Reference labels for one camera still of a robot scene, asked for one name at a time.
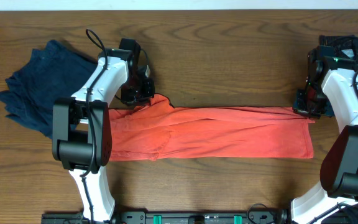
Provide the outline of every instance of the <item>red towel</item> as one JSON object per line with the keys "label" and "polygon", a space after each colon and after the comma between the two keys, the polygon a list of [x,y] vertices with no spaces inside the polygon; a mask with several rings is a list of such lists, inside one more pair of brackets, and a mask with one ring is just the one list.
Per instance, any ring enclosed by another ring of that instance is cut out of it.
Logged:
{"label": "red towel", "polygon": [[313,157],[308,124],[314,121],[291,108],[174,108],[155,95],[149,106],[109,114],[114,161]]}

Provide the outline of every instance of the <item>dark blue cloth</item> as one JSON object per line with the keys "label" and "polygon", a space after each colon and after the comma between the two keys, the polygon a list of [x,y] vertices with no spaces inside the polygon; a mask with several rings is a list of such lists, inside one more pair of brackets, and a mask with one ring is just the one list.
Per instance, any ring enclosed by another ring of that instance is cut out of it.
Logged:
{"label": "dark blue cloth", "polygon": [[44,50],[33,49],[27,65],[6,79],[9,90],[0,92],[6,117],[52,138],[53,102],[79,90],[95,69],[56,40]]}

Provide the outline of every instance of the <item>wooden table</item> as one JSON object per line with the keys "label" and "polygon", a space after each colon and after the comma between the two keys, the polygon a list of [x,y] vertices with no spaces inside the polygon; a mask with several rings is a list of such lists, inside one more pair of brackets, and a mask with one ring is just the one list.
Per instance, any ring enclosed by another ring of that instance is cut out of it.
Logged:
{"label": "wooden table", "polygon": [[[149,54],[157,92],[175,106],[291,106],[318,36],[358,35],[358,11],[0,12],[0,91],[50,39],[96,57],[86,28],[110,47],[121,37],[136,39]],[[6,114],[0,102],[0,223],[39,223],[46,211],[82,209],[51,141]],[[319,180],[338,127],[323,118],[310,132],[308,160],[110,162],[111,193],[122,207],[150,211],[286,207]]]}

